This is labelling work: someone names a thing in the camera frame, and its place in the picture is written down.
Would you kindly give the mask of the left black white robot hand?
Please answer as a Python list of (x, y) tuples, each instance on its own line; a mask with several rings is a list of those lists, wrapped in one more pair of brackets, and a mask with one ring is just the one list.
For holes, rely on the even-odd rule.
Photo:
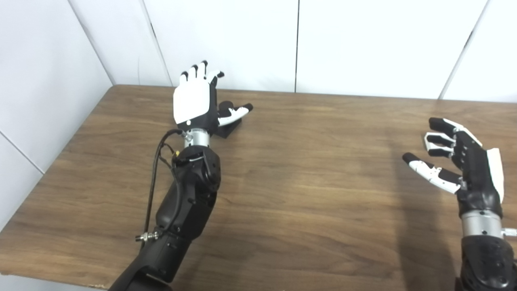
[(217, 84), (225, 76), (221, 70), (208, 71), (208, 61), (192, 65), (181, 73), (173, 92), (173, 118), (182, 131), (201, 129), (213, 135), (242, 119), (253, 109), (251, 103), (239, 107), (225, 103), (219, 107)]

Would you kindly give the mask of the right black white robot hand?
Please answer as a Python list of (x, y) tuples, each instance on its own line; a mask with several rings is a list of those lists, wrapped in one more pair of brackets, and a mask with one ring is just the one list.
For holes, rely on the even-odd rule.
[(424, 136), (428, 155), (451, 160), (460, 174), (410, 152), (402, 160), (430, 184), (456, 195), (459, 215), (489, 211), (503, 218), (504, 172), (499, 149), (484, 149), (469, 129), (446, 118), (429, 118), (429, 127), (431, 131)]

